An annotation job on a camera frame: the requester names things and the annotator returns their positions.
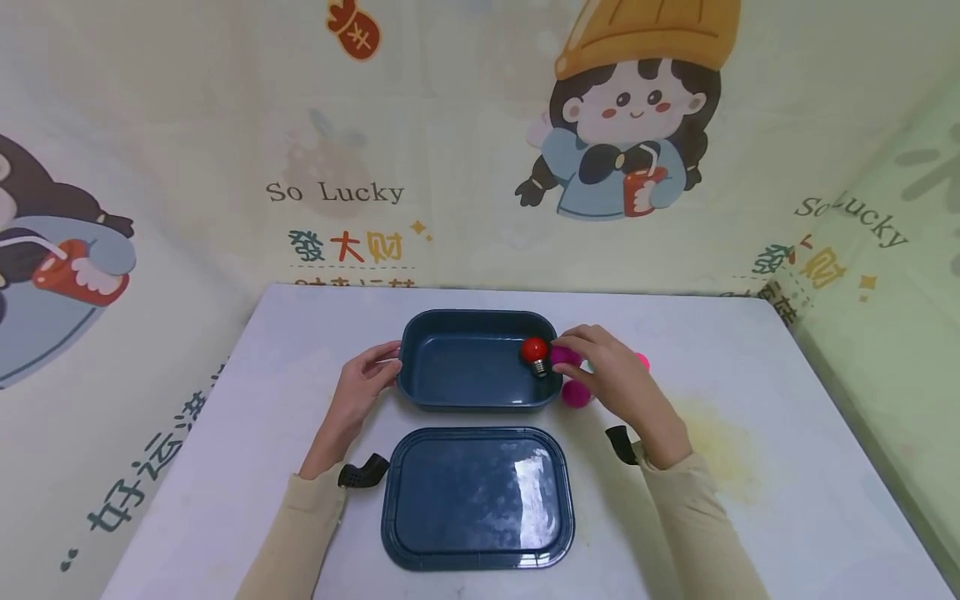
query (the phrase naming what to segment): red light bulb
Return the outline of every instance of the red light bulb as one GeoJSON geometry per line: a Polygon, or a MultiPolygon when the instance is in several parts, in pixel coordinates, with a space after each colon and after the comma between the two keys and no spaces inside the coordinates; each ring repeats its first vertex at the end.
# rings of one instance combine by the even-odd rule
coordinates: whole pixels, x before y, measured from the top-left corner
{"type": "Polygon", "coordinates": [[[537,377],[546,377],[546,356],[549,353],[550,347],[540,338],[527,338],[520,346],[520,358],[530,363],[537,377]]]}

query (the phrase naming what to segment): beige sleeve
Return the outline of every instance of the beige sleeve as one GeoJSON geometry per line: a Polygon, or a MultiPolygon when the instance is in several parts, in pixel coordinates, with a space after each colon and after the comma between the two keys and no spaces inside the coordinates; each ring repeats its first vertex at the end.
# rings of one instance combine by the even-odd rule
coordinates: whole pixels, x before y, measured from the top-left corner
{"type": "Polygon", "coordinates": [[[643,469],[673,556],[685,600],[767,600],[769,595],[716,497],[717,488],[699,454],[659,470],[640,443],[643,469]]]}
{"type": "Polygon", "coordinates": [[[347,500],[347,490],[337,485],[342,466],[334,465],[313,481],[290,476],[274,524],[235,600],[313,598],[347,500]]]}

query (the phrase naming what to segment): blue plastic container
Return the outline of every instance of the blue plastic container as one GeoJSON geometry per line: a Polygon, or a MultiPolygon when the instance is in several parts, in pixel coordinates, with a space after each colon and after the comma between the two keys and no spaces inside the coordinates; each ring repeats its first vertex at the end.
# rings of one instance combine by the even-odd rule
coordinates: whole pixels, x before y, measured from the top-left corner
{"type": "Polygon", "coordinates": [[[564,378],[537,378],[520,359],[530,337],[557,331],[537,313],[510,310],[428,310],[403,330],[397,386],[424,410],[529,412],[560,392],[564,378]]]}
{"type": "Polygon", "coordinates": [[[380,535],[405,569],[543,568],[573,534],[564,454],[540,429],[419,429],[394,450],[380,535]]]}

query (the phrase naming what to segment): container lid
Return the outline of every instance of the container lid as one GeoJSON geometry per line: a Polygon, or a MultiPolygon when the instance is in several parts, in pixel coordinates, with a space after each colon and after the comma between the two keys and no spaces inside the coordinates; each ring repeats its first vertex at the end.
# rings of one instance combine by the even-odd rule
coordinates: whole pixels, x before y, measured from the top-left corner
{"type": "Polygon", "coordinates": [[[403,568],[542,568],[573,531],[564,454],[540,429],[419,429],[394,451],[380,533],[403,568]]]}

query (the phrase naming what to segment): yellow knit hat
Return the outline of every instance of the yellow knit hat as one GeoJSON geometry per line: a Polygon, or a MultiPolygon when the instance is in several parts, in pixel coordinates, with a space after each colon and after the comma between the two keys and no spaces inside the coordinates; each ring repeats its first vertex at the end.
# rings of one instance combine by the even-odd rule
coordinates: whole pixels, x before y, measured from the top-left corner
{"type": "Polygon", "coordinates": [[[740,0],[587,0],[554,69],[563,80],[626,60],[677,59],[719,71],[740,0]]]}

